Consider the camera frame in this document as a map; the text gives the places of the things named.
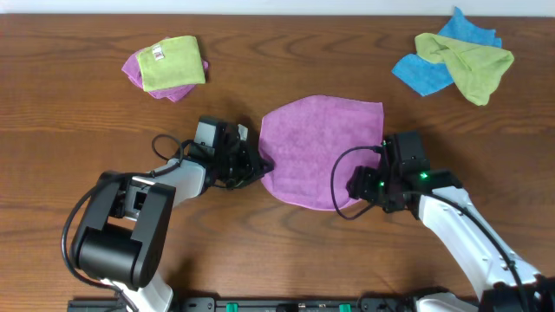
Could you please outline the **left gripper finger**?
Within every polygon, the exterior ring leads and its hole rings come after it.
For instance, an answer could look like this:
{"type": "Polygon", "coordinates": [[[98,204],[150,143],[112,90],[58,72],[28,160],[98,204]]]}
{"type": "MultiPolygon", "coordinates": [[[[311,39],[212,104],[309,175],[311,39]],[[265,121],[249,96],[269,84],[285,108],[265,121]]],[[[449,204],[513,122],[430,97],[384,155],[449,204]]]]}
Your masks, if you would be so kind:
{"type": "Polygon", "coordinates": [[[241,179],[233,188],[234,189],[245,188],[248,185],[251,185],[252,183],[263,178],[264,175],[265,175],[264,170],[253,171],[250,174],[248,174],[245,178],[241,179]]]}
{"type": "Polygon", "coordinates": [[[263,159],[256,151],[250,151],[249,158],[252,170],[255,173],[268,173],[274,170],[274,165],[270,161],[263,159]]]}

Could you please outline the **purple microfiber cloth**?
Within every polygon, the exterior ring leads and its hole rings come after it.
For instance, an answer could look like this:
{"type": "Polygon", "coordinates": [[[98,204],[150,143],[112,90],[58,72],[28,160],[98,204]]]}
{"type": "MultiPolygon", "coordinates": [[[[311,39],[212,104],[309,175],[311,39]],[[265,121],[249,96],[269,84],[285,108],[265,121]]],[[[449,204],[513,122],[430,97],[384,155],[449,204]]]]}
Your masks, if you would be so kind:
{"type": "Polygon", "coordinates": [[[349,153],[356,146],[382,142],[381,102],[312,95],[263,117],[260,155],[274,165],[261,179],[275,198],[317,211],[356,203],[346,185],[357,166],[376,168],[380,156],[349,153]]]}

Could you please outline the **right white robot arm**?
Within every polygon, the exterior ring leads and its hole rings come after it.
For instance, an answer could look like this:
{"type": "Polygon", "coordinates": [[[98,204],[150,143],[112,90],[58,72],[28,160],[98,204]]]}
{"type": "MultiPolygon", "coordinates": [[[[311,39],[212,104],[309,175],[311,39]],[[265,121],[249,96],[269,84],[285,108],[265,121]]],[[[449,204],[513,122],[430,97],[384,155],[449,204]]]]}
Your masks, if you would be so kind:
{"type": "Polygon", "coordinates": [[[414,311],[553,311],[554,280],[520,257],[480,215],[448,169],[432,169],[417,132],[386,136],[372,152],[377,168],[358,166],[346,189],[386,213],[409,211],[446,246],[477,303],[448,292],[414,299],[414,311]]]}

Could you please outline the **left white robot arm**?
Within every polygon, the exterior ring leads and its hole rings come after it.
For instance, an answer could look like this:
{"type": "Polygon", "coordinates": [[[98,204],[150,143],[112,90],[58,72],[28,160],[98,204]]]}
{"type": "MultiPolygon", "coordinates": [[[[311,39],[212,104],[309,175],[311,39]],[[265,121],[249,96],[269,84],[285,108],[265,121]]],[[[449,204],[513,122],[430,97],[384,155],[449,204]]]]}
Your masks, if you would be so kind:
{"type": "Polygon", "coordinates": [[[82,283],[116,294],[112,310],[178,311],[158,268],[173,208],[207,189],[244,188],[271,172],[248,129],[199,118],[191,140],[178,140],[165,165],[149,172],[101,174],[62,228],[62,259],[82,283]]]}

